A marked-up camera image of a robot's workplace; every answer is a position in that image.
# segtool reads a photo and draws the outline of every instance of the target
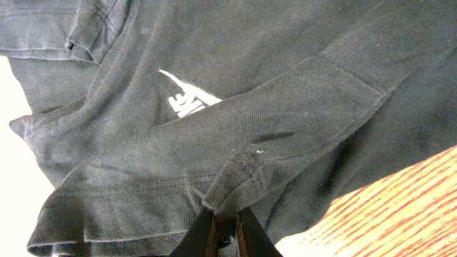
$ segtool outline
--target white logo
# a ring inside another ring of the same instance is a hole
[[[206,105],[213,105],[217,104],[218,102],[222,101],[211,94],[206,93],[202,89],[199,89],[196,86],[193,86],[188,83],[184,83],[177,79],[174,75],[170,74],[167,71],[159,70],[161,73],[167,75],[172,81],[174,81],[178,86],[180,86],[183,91],[184,95],[177,94],[175,95],[176,98],[170,97],[169,102],[173,110],[178,114],[180,118],[188,115],[193,114],[194,112],[200,111],[201,109],[205,108],[204,103]]]

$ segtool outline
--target light brown wood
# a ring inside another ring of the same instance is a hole
[[[457,256],[457,147],[336,199],[284,256]]]

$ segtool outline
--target wood grain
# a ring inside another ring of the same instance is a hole
[[[457,146],[336,199],[285,256],[457,256]]]

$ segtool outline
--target wrinkled fabric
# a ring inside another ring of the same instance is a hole
[[[0,10],[0,54],[34,110],[10,125],[56,188],[38,256],[167,255],[204,207],[251,206],[275,243],[457,142],[453,1]]]

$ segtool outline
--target garment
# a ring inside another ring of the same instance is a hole
[[[3,5],[23,85],[32,60],[93,76],[11,122],[56,187],[38,256],[167,255],[204,206],[251,206],[275,243],[457,142],[454,1]]]

